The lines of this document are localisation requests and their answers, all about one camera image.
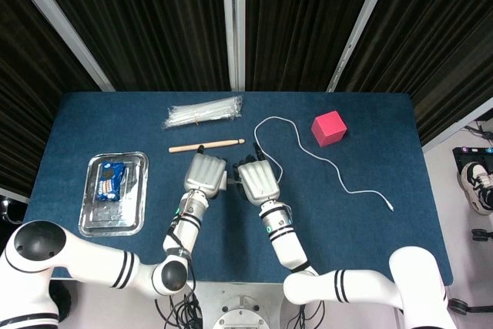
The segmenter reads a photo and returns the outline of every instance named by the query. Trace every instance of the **black cable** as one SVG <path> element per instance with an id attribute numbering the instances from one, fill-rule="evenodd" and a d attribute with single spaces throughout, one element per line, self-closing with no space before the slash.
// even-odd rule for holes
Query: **black cable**
<path id="1" fill-rule="evenodd" d="M 159 308 L 159 304 L 158 304 L 157 300 L 154 300 L 154 306 L 156 306 L 157 312 L 158 312 L 158 314 L 160 315 L 160 317 L 161 317 L 164 321 L 167 321 L 168 319 L 166 318 L 166 316 L 164 316 L 163 312 L 162 312 L 162 311 L 161 311 L 161 309 Z M 178 325 L 173 324 L 173 323 L 169 323 L 169 325 L 171 325 L 172 327 L 178 327 Z"/>
<path id="2" fill-rule="evenodd" d="M 322 321 L 324 321 L 325 318 L 325 302 L 322 302 L 322 317 L 320 318 L 320 321 L 318 322 L 317 326 L 314 329 L 317 329 L 320 325 L 322 325 Z"/>
<path id="3" fill-rule="evenodd" d="M 294 322 L 294 326 L 292 327 L 292 329 L 306 329 L 306 325 L 307 325 L 306 321 L 312 320 L 315 316 L 317 316 L 318 311 L 320 310 L 321 307 L 322 307 L 322 316 L 320 318 L 320 321 L 314 328 L 317 329 L 320 325 L 322 325 L 322 321 L 324 321 L 325 318 L 325 302 L 323 302 L 322 300 L 319 302 L 317 309 L 310 317 L 306 317 L 305 305 L 302 304 L 300 306 L 298 313 L 287 322 L 286 329 L 290 329 L 290 324 L 295 320 L 296 321 Z"/>
<path id="4" fill-rule="evenodd" d="M 493 139 L 493 133 L 489 131 L 484 131 L 482 128 L 475 129 L 474 127 L 464 126 L 465 129 L 469 130 L 471 133 L 479 134 L 483 139 L 491 140 Z"/>
<path id="5" fill-rule="evenodd" d="M 165 319 L 163 329 L 166 329 L 168 324 L 172 327 L 178 327 L 179 329 L 202 329 L 203 327 L 202 311 L 199 307 L 199 301 L 196 299 L 196 296 L 194 294 L 196 288 L 196 279 L 190 260 L 189 268 L 193 279 L 192 290 L 187 295 L 184 295 L 183 299 L 176 305 L 173 303 L 173 299 L 171 298 L 171 296 L 169 297 L 171 311 L 169 312 L 168 317 Z M 169 321 L 172 315 L 174 315 L 175 317 L 175 324 Z"/>
<path id="6" fill-rule="evenodd" d="M 318 304 L 318 306 L 317 306 L 317 309 L 315 310 L 314 314 L 313 314 L 313 315 L 311 315 L 309 318 L 307 318 L 307 321 L 310 321 L 311 319 L 313 319 L 313 318 L 317 315 L 318 311 L 320 310 L 320 306 L 322 306 L 322 304 L 324 304 L 324 305 L 325 305 L 325 303 L 321 300 L 321 301 L 319 302 L 319 304 Z"/>

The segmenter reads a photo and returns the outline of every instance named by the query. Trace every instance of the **drumstick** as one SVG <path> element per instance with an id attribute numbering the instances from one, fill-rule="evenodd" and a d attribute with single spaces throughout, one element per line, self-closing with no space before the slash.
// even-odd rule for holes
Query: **drumstick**
<path id="1" fill-rule="evenodd" d="M 245 139 L 235 139 L 235 140 L 220 140 L 219 142 L 209 142 L 201 144 L 190 144 L 189 146 L 171 146 L 168 148 L 170 153 L 185 152 L 187 150 L 198 150 L 199 146 L 204 148 L 217 148 L 219 146 L 234 146 L 235 144 L 243 144 Z"/>

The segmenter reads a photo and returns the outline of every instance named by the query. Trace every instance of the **shoe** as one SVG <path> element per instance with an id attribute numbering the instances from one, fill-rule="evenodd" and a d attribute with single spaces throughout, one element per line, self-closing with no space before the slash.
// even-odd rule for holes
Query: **shoe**
<path id="1" fill-rule="evenodd" d="M 469 195 L 469 203 L 477 213 L 493 212 L 493 175 L 488 175 L 479 162 L 471 162 L 461 172 L 461 182 Z"/>

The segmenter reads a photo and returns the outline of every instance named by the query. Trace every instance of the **red cube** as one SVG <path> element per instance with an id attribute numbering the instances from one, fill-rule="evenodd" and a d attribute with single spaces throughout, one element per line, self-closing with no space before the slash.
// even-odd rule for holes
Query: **red cube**
<path id="1" fill-rule="evenodd" d="M 337 111 L 315 117 L 311 131 L 320 146 L 338 142 L 346 133 L 347 127 Z"/>

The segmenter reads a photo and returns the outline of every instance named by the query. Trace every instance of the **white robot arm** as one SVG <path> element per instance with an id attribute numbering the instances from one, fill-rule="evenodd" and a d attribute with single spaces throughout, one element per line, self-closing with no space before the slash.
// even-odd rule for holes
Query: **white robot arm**
<path id="1" fill-rule="evenodd" d="M 48 221 L 19 227 L 0 256 L 0 327 L 58 327 L 58 308 L 49 296 L 54 267 L 66 267 L 85 283 L 118 289 L 135 288 L 146 296 L 169 296 L 186 284 L 188 265 L 207 199 L 217 195 L 226 161 L 203 154 L 193 157 L 185 178 L 185 193 L 168 230 L 161 264 L 141 264 L 134 253 L 79 239 Z"/>
<path id="2" fill-rule="evenodd" d="M 337 270 L 318 276 L 307 259 L 293 227 L 290 207 L 277 199 L 276 178 L 259 146 L 257 159 L 248 156 L 233 165 L 239 191 L 260 206 L 260 218 L 280 263 L 292 274 L 284 281 L 284 294 L 293 304 L 317 300 L 341 303 L 378 303 L 404 312 L 405 328 L 455 329 L 447 312 L 447 296 L 436 260 L 419 247 L 396 250 L 390 258 L 395 283 L 372 270 Z"/>

